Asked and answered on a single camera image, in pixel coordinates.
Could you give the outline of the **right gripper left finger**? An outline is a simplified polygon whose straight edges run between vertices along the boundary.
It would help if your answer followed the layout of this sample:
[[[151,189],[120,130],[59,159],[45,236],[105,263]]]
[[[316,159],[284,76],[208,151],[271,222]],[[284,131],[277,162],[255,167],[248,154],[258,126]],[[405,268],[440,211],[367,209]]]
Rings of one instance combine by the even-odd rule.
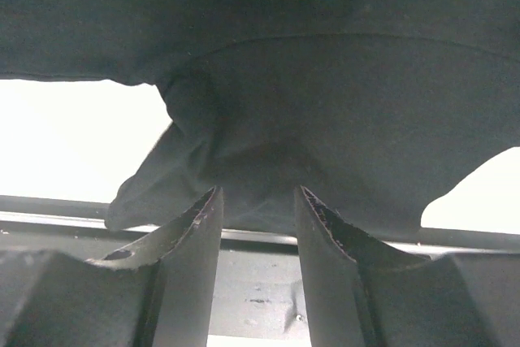
[[[4,346],[203,346],[223,226],[214,187],[104,258],[1,252]]]

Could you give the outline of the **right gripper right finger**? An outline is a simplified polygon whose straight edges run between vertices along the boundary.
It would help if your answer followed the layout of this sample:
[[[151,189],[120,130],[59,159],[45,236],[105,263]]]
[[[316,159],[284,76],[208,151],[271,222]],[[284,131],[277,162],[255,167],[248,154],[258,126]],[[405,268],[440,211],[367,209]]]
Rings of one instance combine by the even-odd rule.
[[[347,223],[307,188],[294,200],[312,345],[518,345],[518,254],[410,254]]]

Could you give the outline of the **black t-shirt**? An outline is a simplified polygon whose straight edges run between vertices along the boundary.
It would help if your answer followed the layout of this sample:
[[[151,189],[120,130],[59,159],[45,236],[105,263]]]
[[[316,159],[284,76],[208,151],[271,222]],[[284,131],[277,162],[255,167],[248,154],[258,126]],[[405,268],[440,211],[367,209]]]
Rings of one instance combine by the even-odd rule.
[[[157,87],[171,118],[106,212],[160,225],[224,190],[295,233],[305,186],[401,236],[519,143],[519,0],[1,0],[1,76]]]

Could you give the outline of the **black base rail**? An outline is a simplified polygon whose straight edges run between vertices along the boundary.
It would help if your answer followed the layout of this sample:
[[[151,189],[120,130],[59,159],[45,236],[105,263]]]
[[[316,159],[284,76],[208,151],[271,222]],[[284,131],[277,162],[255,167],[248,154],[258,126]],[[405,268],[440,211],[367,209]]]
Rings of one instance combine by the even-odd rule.
[[[1,238],[14,235],[18,226],[32,228],[32,240],[15,249],[52,249],[81,260],[101,259],[159,227],[123,230],[113,235],[100,219],[54,217],[3,211]],[[113,239],[112,245],[106,239]],[[429,245],[384,243],[423,257],[437,258],[455,249]],[[310,333],[301,276],[297,238],[261,232],[232,231],[222,226],[207,342],[251,346],[258,340],[273,346],[287,338],[292,343]]]

